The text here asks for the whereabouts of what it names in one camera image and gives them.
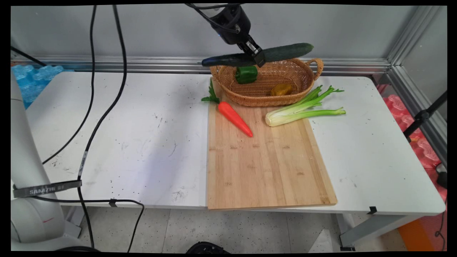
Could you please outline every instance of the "gray wall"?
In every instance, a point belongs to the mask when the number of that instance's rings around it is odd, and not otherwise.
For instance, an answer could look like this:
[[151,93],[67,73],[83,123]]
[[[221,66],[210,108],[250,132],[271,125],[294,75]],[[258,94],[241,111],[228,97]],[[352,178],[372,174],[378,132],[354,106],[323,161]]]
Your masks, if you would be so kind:
[[[403,61],[415,84],[436,100],[447,89],[447,7],[442,6]],[[447,102],[439,109],[447,119]]]
[[[262,48],[307,42],[310,57],[385,58],[414,6],[245,4]],[[207,57],[240,52],[184,4],[120,5],[128,56]],[[91,6],[14,6],[11,39],[32,55],[90,55]],[[96,55],[120,56],[110,6],[99,6]]]

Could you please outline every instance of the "wicker basket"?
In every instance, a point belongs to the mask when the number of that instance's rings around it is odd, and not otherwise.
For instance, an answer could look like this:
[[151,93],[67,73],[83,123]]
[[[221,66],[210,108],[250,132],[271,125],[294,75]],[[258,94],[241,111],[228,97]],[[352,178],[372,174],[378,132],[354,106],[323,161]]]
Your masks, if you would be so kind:
[[[309,64],[317,63],[317,72],[313,73]],[[315,58],[303,62],[298,58],[266,63],[257,67],[257,80],[254,83],[238,84],[235,79],[236,67],[210,67],[213,79],[232,101],[245,106],[279,106],[298,102],[309,93],[314,81],[319,78],[324,68],[321,59]],[[280,83],[292,84],[292,93],[286,96],[270,96],[270,91]]]

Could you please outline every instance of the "celery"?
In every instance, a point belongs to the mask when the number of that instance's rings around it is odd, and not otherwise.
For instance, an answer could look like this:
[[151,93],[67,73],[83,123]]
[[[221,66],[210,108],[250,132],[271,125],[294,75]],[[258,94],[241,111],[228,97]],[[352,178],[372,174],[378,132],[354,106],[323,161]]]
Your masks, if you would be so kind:
[[286,124],[292,121],[296,121],[302,118],[322,116],[322,115],[340,115],[345,114],[346,111],[343,110],[343,107],[337,110],[315,110],[315,111],[306,111],[306,109],[321,106],[321,101],[333,92],[343,92],[344,90],[335,89],[330,86],[327,91],[319,96],[321,92],[321,86],[318,86],[316,89],[307,94],[302,100],[290,105],[283,107],[281,109],[269,112],[265,116],[265,122],[271,126],[275,127],[278,125]]

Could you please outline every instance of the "tiled floor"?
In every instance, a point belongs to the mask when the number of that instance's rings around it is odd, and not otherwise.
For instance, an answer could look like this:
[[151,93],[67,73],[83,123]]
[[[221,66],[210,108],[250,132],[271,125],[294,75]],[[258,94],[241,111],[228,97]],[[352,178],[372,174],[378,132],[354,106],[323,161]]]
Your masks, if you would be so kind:
[[[104,252],[126,252],[140,209],[88,208],[95,247]],[[354,215],[356,224],[367,216]],[[88,246],[85,219],[80,239]],[[339,228],[333,214],[146,209],[138,224],[131,252],[185,253],[193,244],[208,241],[230,253],[306,253],[328,229],[339,252]],[[358,252],[405,251],[394,230],[356,245]]]

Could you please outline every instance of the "white table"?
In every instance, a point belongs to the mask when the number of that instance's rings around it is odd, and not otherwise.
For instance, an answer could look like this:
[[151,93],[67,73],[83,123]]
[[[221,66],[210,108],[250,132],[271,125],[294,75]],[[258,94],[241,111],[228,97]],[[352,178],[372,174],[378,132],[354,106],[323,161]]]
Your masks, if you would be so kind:
[[[42,160],[78,128],[89,105],[90,76],[89,72],[59,74],[27,110]],[[84,198],[134,199],[147,208],[206,208],[208,103],[200,99],[208,95],[209,78],[128,74],[123,95],[89,150],[82,174]],[[87,140],[121,81],[121,73],[96,73],[94,102],[85,125],[45,165],[51,182],[76,179]],[[354,229],[350,224],[342,228],[348,230],[341,235],[343,245],[443,212],[441,197],[373,82],[365,77],[321,76],[318,85],[345,90],[328,96],[323,107],[344,107],[346,115],[310,119],[338,203],[270,211],[353,214],[368,213],[375,206],[373,218]],[[78,199],[76,189],[57,196]]]

